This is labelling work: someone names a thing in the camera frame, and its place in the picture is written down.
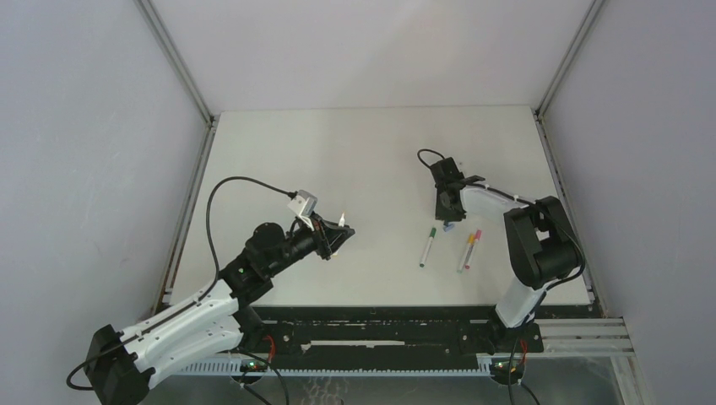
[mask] black cable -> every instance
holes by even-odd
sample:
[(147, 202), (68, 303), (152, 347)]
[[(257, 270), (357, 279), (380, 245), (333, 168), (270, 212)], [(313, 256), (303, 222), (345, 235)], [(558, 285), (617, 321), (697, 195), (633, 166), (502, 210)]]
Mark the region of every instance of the black cable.
[(423, 160), (423, 158), (421, 158), (421, 156), (420, 156), (420, 154), (423, 153), (423, 152), (430, 152), (431, 154), (436, 154), (436, 155), (440, 156), (440, 159), (445, 159), (445, 156), (444, 156), (443, 154), (441, 154), (440, 152), (436, 152), (436, 151), (434, 151), (434, 150), (432, 150), (432, 149), (421, 149), (421, 150), (419, 150), (419, 151), (418, 151), (418, 160), (419, 160), (426, 168), (428, 168), (428, 169), (430, 169), (430, 166), (429, 166), (429, 165)]
[(513, 351), (510, 353), (510, 360), (507, 362), (507, 392), (510, 394), (510, 403), (514, 405), (514, 394), (513, 394), (513, 361), (514, 361), (514, 354), (517, 351), (517, 343), (519, 342), (520, 337), (517, 337), (515, 339), (515, 343), (513, 345)]
[(296, 225), (298, 225), (298, 222), (299, 222), (299, 220), (298, 220), (298, 218), (296, 218), (296, 219), (294, 219), (293, 222), (291, 223), (291, 227), (290, 227), (290, 229), (289, 229), (289, 237), (290, 237), (291, 239), (293, 239), (293, 232), (294, 232), (294, 230), (296, 229)]
[(256, 397), (259, 401), (265, 403), (266, 405), (271, 405), (271, 402), (267, 401), (266, 398), (262, 397), (258, 392), (254, 391), (253, 388), (250, 386), (244, 385), (243, 389), (247, 390), (247, 392), (253, 396)]
[[(233, 181), (233, 180), (250, 181), (251, 183), (256, 183), (256, 184), (258, 184), (258, 185), (260, 185), (260, 186), (264, 186), (264, 187), (268, 188), (269, 190), (273, 190), (273, 191), (275, 191), (275, 192), (279, 192), (279, 193), (281, 193), (281, 194), (284, 194), (284, 195), (288, 196), (288, 197), (291, 198), (291, 199), (296, 196), (296, 193), (295, 193), (295, 192), (287, 192), (287, 191), (285, 191), (285, 190), (281, 190), (281, 189), (278, 188), (278, 187), (274, 187), (274, 186), (271, 186), (271, 185), (269, 185), (269, 184), (266, 184), (266, 183), (264, 183), (263, 181), (258, 181), (258, 180), (256, 180), (256, 179), (252, 179), (251, 177), (244, 177), (244, 176), (240, 176), (240, 175), (234, 175), (234, 176), (232, 176), (232, 177), (226, 177), (224, 180), (218, 182), (218, 183), (216, 184), (216, 186), (214, 186), (214, 189), (211, 190), (211, 193), (209, 194), (209, 200), (208, 200), (207, 203), (206, 203), (206, 237), (207, 237), (207, 240), (208, 240), (208, 242), (209, 242), (209, 249), (211, 250), (211, 256), (214, 258), (214, 280), (212, 280), (211, 285), (206, 289), (206, 291), (204, 291), (201, 295), (199, 295), (198, 300), (196, 300), (196, 301), (194, 301), (194, 302), (192, 302), (192, 303), (190, 303), (190, 304), (185, 305), (184, 307), (182, 307), (182, 308), (181, 308), (180, 310), (178, 310), (177, 312), (174, 312), (174, 313), (171, 314), (170, 316), (168, 316), (168, 317), (162, 319), (161, 321), (158, 321), (157, 323), (155, 323), (155, 324), (152, 325), (151, 327), (148, 327), (148, 328), (144, 329), (144, 330), (141, 332), (142, 335), (147, 334), (147, 333), (149, 333), (149, 332), (152, 332), (152, 331), (153, 331), (154, 329), (156, 329), (157, 327), (160, 327), (160, 326), (164, 325), (164, 324), (167, 323), (168, 321), (171, 321), (172, 319), (174, 319), (174, 318), (176, 318), (177, 316), (181, 315), (184, 311), (186, 311), (186, 310), (188, 310), (189, 308), (195, 306), (197, 302), (201, 302), (201, 300), (203, 300), (203, 299), (207, 296), (207, 294), (209, 294), (209, 292), (211, 291), (211, 289), (214, 288), (214, 286), (216, 285), (216, 283), (219, 282), (219, 271), (221, 270), (221, 268), (219, 267), (219, 259), (216, 257), (216, 250), (214, 249), (214, 241), (211, 239), (211, 225), (210, 225), (210, 221), (209, 221), (209, 219), (211, 218), (211, 217), (210, 217), (210, 215), (211, 215), (211, 203), (212, 203), (212, 201), (214, 201), (214, 195), (215, 195), (216, 192), (219, 190), (219, 187), (221, 187), (222, 185), (224, 185), (224, 183), (226, 183), (226, 182), (228, 182), (228, 181)], [(108, 349), (106, 349), (106, 350), (103, 350), (103, 351), (99, 352), (98, 354), (96, 354), (96, 355), (90, 357), (89, 359), (86, 359), (85, 361), (83, 361), (82, 363), (80, 363), (77, 367), (75, 367), (72, 371), (70, 371), (70, 373), (69, 373), (68, 376), (67, 376), (67, 379), (65, 380), (65, 384), (67, 384), (67, 386), (68, 386), (69, 388), (71, 388), (71, 389), (73, 389), (73, 390), (75, 390), (75, 391), (93, 391), (94, 388), (92, 388), (91, 386), (78, 386), (78, 385), (75, 385), (74, 383), (72, 383), (72, 377), (74, 377), (75, 374), (77, 374), (80, 370), (82, 370), (82, 369), (83, 369), (86, 365), (88, 365), (89, 363), (91, 363), (91, 362), (93, 362), (93, 361), (95, 361), (95, 360), (97, 360), (97, 359), (99, 359), (99, 358), (101, 358), (101, 357), (107, 356), (108, 354), (114, 352), (115, 350), (118, 350), (119, 348), (122, 348), (122, 347), (124, 347), (124, 346), (130, 344), (131, 342), (134, 342), (134, 341), (137, 340), (138, 338), (139, 338), (139, 335), (134, 335), (134, 336), (130, 337), (129, 339), (125, 340), (124, 342), (121, 342), (121, 343), (119, 343), (118, 345), (115, 345), (115, 346), (112, 346), (111, 348), (108, 348)]]
[(558, 285), (562, 285), (564, 283), (569, 283), (570, 281), (574, 280), (575, 278), (582, 277), (582, 274), (584, 273), (584, 269), (587, 267), (587, 259), (584, 257), (584, 251), (582, 250), (582, 246), (579, 245), (579, 242), (577, 241), (577, 238), (572, 235), (572, 232), (567, 232), (567, 230), (559, 223), (557, 222), (550, 213), (546, 212), (542, 207), (534, 204), (533, 202), (525, 202), (524, 200), (518, 199), (520, 203), (527, 203), (530, 207), (537, 208), (542, 215), (549, 219), (564, 235), (567, 236), (567, 238), (572, 242), (572, 245), (574, 246), (574, 250), (577, 253), (577, 259), (579, 260), (579, 269), (576, 273), (574, 273), (573, 276), (563, 278), (562, 280), (557, 281), (556, 283), (550, 284), (547, 287), (546, 291), (550, 291), (551, 289), (555, 288)]
[(258, 357), (256, 354), (248, 353), (246, 350), (244, 350), (244, 349), (242, 349), (242, 348), (238, 348), (238, 349), (236, 350), (236, 352), (237, 352), (238, 354), (243, 354), (243, 355), (248, 356), (248, 357), (250, 357), (250, 358), (252, 358), (252, 359), (258, 360), (258, 361), (264, 363), (265, 365), (269, 366), (270, 369), (271, 369), (274, 373), (276, 373), (276, 376), (279, 377), (279, 382), (281, 383), (281, 387), (284, 389), (284, 395), (285, 395), (285, 397), (286, 397), (286, 405), (289, 405), (289, 388), (288, 388), (288, 386), (286, 386), (286, 381), (284, 381), (284, 377), (281, 375), (281, 373), (279, 373), (279, 371), (276, 370), (274, 367), (271, 367), (271, 366), (270, 366), (271, 363), (269, 363), (268, 360), (262, 359), (262, 358)]
[(532, 390), (529, 389), (528, 386), (526, 386), (523, 382), (520, 382), (519, 385), (522, 386), (522, 388), (524, 388), (524, 390), (532, 397), (532, 399), (534, 399), (534, 403), (536, 403), (537, 405), (542, 405), (540, 403), (540, 400), (537, 399), (537, 396), (534, 394), (534, 392), (532, 392)]

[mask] white table surface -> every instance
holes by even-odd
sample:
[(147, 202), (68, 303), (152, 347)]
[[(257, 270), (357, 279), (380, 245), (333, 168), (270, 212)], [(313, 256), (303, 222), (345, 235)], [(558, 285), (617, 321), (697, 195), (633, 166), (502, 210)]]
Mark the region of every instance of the white table surface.
[[(502, 218), (469, 217), (444, 233), (438, 225), (425, 268), (418, 262), (434, 220), (431, 174), (420, 148), (452, 156), (466, 176), (505, 191), (556, 195), (527, 106), (420, 107), (304, 111), (230, 111), (221, 115), (193, 212), (171, 303), (213, 276), (206, 241), (206, 201), (227, 176), (251, 176), (318, 198), (316, 212), (337, 221), (345, 211), (355, 235), (334, 259), (313, 254), (274, 278), (256, 305), (494, 305), (513, 277)], [(425, 155), (428, 162), (434, 157)], [(224, 185), (212, 207), (212, 235), (222, 266), (254, 228), (287, 230), (288, 199), (245, 181)], [(483, 230), (473, 268), (458, 274), (468, 239)], [(589, 303), (582, 279), (552, 290), (547, 305)]]

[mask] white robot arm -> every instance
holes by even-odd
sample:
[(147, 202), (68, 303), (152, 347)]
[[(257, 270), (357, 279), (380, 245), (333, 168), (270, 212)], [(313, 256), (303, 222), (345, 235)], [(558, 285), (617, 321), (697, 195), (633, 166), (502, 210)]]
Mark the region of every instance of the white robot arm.
[[(225, 179), (211, 196), (228, 180), (246, 179)], [(250, 304), (273, 288), (271, 278), (312, 252), (329, 260), (355, 233), (343, 221), (325, 221), (313, 212), (317, 199), (310, 193), (283, 193), (291, 198), (296, 231), (291, 227), (285, 233), (278, 224), (260, 224), (241, 254), (222, 270), (209, 234), (217, 270), (214, 280), (148, 320), (120, 331), (107, 325), (95, 332), (87, 359), (70, 373), (68, 386), (94, 391), (103, 405), (135, 405), (166, 377), (200, 359), (233, 348), (253, 351), (264, 333)], [(91, 386), (72, 383), (80, 370)]]
[[(420, 156), (423, 152), (441, 159), (428, 165)], [(493, 188), (477, 175), (466, 178), (453, 158), (433, 150), (419, 150), (418, 159), (435, 181), (435, 219), (449, 223), (464, 219), (466, 214), (490, 219), (502, 216), (515, 277), (488, 323), (495, 345), (513, 339), (534, 319), (535, 310), (550, 289), (580, 277), (584, 270), (582, 249), (564, 208), (555, 197), (532, 202)]]

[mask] red wire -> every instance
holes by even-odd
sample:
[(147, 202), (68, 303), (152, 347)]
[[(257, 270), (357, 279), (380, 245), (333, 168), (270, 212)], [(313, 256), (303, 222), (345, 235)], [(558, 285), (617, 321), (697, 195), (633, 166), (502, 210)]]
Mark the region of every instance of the red wire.
[(271, 335), (266, 335), (266, 337), (264, 337), (263, 340), (268, 340), (271, 342), (271, 351), (268, 352), (268, 359), (267, 359), (270, 363), (271, 360), (273, 360), (274, 356), (276, 355), (276, 342), (274, 342), (274, 338), (271, 337)]
[(527, 342), (524, 341), (524, 339), (519, 340), (519, 345), (522, 346), (522, 360), (520, 360), (518, 365), (523, 365), (524, 362), (527, 361)]

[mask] white wall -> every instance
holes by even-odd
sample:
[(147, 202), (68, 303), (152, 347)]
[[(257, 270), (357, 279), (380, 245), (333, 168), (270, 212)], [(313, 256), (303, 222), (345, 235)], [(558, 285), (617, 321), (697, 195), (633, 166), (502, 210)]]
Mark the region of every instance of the white wall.
[(590, 0), (157, 0), (211, 110), (540, 101)]
[(65, 376), (152, 306), (203, 123), (131, 1), (4, 2), (0, 55), (0, 402), (98, 403)]
[(601, 293), (662, 404), (716, 395), (714, 19), (706, 0), (609, 2), (546, 120)]

